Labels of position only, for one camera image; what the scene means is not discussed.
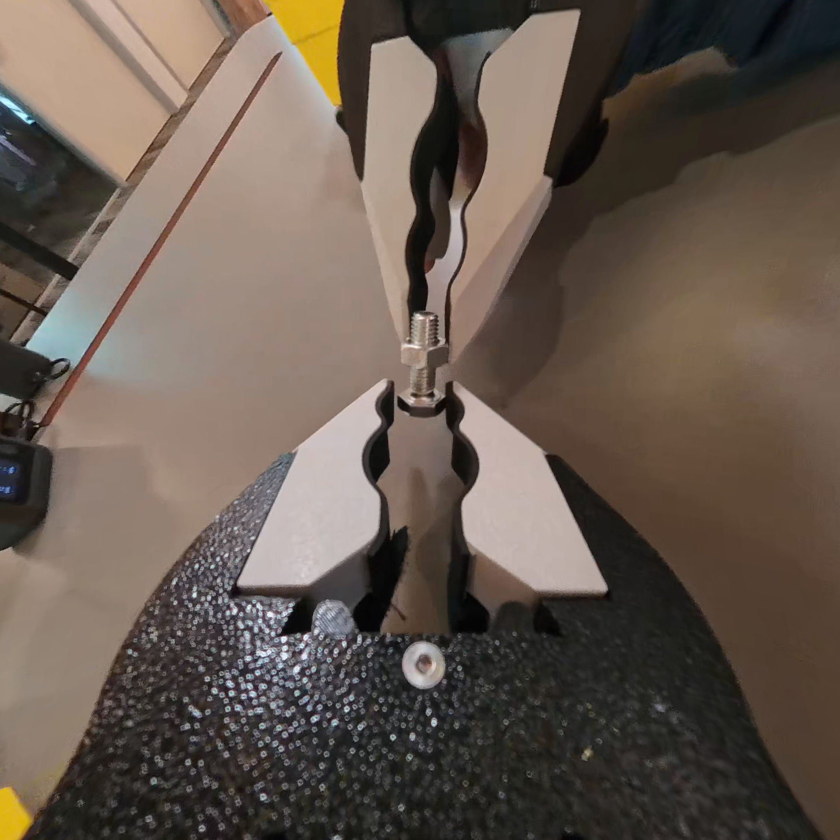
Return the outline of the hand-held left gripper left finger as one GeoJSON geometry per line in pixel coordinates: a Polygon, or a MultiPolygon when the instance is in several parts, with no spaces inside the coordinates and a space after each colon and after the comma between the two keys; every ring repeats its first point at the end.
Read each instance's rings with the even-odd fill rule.
{"type": "Polygon", "coordinates": [[[383,379],[295,449],[239,592],[349,608],[374,593],[371,562],[390,535],[378,482],[390,465],[393,422],[394,383],[383,379]]]}

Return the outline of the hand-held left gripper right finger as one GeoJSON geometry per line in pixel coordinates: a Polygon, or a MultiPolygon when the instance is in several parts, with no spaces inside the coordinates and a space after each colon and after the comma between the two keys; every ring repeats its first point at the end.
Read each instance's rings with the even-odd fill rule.
{"type": "Polygon", "coordinates": [[[487,610],[510,602],[608,593],[548,454],[463,385],[448,422],[465,495],[456,518],[468,557],[466,591],[487,610]]]}

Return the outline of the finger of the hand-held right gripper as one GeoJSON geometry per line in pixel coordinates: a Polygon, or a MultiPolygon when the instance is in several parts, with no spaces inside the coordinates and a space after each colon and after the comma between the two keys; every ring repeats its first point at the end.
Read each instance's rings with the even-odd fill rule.
{"type": "Polygon", "coordinates": [[[456,136],[451,81],[408,36],[371,48],[364,205],[396,341],[427,304],[425,260],[436,227],[432,183],[456,136]]]}
{"type": "Polygon", "coordinates": [[[529,17],[480,69],[486,162],[463,210],[465,250],[448,289],[452,361],[486,322],[550,203],[544,170],[580,17],[578,8],[529,17]]]}

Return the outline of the silver hex bolt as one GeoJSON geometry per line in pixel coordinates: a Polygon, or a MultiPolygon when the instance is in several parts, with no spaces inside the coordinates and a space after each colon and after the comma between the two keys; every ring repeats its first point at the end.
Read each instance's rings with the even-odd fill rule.
{"type": "MultiPolygon", "coordinates": [[[[440,337],[438,315],[433,311],[415,311],[406,341],[425,346],[446,342],[440,337]]],[[[408,387],[397,396],[398,407],[410,417],[429,418],[440,414],[445,408],[446,397],[437,388],[436,377],[438,369],[442,367],[436,370],[406,367],[409,370],[408,387]]]]}

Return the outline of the person's right forearm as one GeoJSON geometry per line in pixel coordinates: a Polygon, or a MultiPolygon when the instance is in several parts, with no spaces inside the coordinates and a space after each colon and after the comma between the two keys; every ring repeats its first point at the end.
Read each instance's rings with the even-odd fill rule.
{"type": "Polygon", "coordinates": [[[838,1],[644,2],[607,96],[708,49],[745,70],[796,67],[838,47],[838,1]]]}

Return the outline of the yellow plastic bin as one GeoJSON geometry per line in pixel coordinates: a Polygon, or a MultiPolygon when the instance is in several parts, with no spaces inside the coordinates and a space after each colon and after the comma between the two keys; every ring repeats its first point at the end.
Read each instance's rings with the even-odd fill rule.
{"type": "Polygon", "coordinates": [[[265,1],[331,104],[341,104],[338,40],[344,1],[265,1]]]}

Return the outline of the black device with display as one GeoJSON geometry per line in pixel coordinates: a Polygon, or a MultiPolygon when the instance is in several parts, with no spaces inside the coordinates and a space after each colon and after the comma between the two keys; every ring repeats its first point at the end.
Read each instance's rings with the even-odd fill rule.
{"type": "Polygon", "coordinates": [[[22,438],[1,436],[1,550],[18,546],[46,517],[53,454],[22,438]]]}

